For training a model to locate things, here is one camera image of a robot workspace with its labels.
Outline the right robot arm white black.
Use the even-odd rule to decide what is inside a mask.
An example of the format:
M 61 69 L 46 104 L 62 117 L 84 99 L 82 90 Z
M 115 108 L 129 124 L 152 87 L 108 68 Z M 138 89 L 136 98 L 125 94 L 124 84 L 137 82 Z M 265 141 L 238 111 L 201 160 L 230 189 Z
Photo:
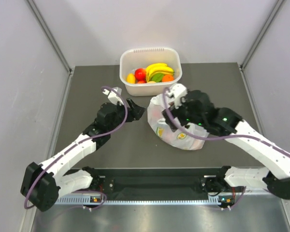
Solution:
M 223 166 L 208 182 L 210 187 L 219 192 L 232 187 L 265 189 L 290 200 L 289 152 L 259 134 L 232 109 L 215 107 L 204 92 L 176 84 L 164 89 L 162 101 L 162 115 L 172 131 L 201 141 L 224 140 L 263 164 L 262 168 Z

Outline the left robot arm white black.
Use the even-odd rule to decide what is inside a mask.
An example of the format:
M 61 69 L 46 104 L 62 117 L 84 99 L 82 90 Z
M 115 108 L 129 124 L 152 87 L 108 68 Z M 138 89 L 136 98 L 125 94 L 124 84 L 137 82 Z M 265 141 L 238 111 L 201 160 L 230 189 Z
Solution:
M 21 194 L 24 207 L 36 207 L 42 212 L 49 210 L 55 202 L 68 194 L 87 189 L 96 191 L 100 186 L 99 175 L 90 167 L 69 174 L 68 171 L 80 160 L 105 145 L 111 134 L 126 122 L 139 120 L 145 108 L 132 99 L 125 103 L 104 103 L 88 127 L 66 148 L 39 164 L 32 162 L 25 170 Z

